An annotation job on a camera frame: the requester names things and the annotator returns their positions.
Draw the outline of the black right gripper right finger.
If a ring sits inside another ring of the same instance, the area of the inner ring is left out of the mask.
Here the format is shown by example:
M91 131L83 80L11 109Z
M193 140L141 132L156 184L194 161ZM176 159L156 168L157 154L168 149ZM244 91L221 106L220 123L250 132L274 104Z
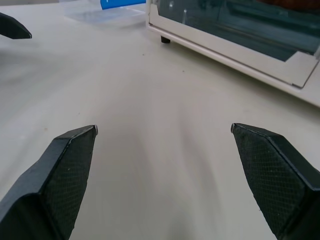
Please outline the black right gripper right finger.
M320 171L282 135L233 123L243 171L277 240L320 240Z

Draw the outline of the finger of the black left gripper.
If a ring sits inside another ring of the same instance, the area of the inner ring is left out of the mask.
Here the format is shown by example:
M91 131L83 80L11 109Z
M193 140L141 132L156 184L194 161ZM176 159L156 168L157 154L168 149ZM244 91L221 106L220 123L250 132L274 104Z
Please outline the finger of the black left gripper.
M29 30L14 17L0 12L0 35L13 39L31 39Z

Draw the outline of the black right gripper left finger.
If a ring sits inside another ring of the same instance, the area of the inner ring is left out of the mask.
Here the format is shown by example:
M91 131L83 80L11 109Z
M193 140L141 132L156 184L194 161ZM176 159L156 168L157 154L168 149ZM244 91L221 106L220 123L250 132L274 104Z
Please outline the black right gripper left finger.
M69 240L87 188L96 125L52 140L0 200L0 240Z

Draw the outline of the blue container lid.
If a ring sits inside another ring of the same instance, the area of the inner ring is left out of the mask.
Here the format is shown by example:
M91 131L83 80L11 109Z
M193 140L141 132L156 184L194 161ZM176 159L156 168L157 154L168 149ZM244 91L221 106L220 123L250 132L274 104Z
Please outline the blue container lid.
M100 0L103 10L126 7L132 5L145 4L146 0Z

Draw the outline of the clear plastic container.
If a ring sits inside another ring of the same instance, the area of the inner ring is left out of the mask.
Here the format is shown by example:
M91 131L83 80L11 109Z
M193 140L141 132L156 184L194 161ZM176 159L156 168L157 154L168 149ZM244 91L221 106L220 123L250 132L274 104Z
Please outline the clear plastic container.
M100 24L144 16L146 3L103 10L100 0L58 0L64 15L72 20Z

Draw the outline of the white toaster oven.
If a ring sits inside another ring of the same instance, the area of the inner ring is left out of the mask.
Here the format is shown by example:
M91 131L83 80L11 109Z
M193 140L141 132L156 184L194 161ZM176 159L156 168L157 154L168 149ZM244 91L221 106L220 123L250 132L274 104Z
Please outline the white toaster oven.
M320 108L320 0L146 0L171 41Z

